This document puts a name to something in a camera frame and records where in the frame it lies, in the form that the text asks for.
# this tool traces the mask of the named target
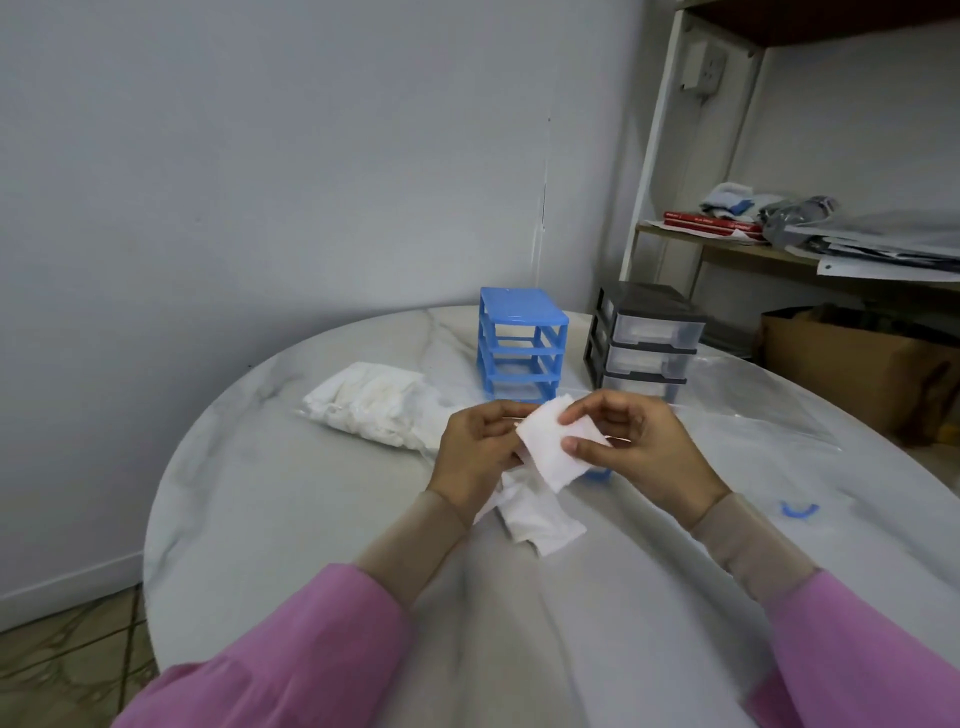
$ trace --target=blue plastic organizer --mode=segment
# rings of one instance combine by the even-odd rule
[[[487,396],[531,402],[556,397],[567,324],[566,314],[539,288],[481,288],[477,369]]]

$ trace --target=baseboard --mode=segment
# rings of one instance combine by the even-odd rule
[[[143,578],[143,553],[121,556],[26,589],[0,595],[0,632],[111,595]]]

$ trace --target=hand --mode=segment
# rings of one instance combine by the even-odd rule
[[[439,493],[469,528],[504,471],[520,465],[516,419],[537,404],[496,400],[454,413],[440,440],[427,490]]]
[[[616,438],[613,447],[567,437],[564,450],[620,473],[686,530],[730,492],[663,400],[604,389],[571,404],[559,422],[569,425],[584,415]]]

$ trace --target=beige sleeve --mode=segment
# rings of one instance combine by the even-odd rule
[[[467,527],[443,496],[424,491],[353,562],[404,607],[430,582]]]
[[[690,534],[760,604],[792,591],[817,570],[805,553],[736,493],[710,508]]]

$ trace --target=white marble table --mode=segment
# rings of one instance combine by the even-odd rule
[[[587,327],[571,315],[562,386],[584,387]],[[369,319],[274,356],[210,405],[172,458],[147,530],[161,667],[211,657],[324,564],[355,556],[424,487],[420,455],[307,422],[300,399],[357,360],[475,386],[475,341],[475,306]],[[775,522],[960,667],[960,499],[850,416],[782,386],[839,450],[773,428],[744,436],[697,412],[684,421],[761,506],[798,486],[821,504],[809,522]],[[379,724],[753,725],[737,700],[772,665],[758,608],[619,478],[575,483],[561,499],[588,532],[550,557],[513,545],[495,513],[474,528],[418,602],[416,646]]]

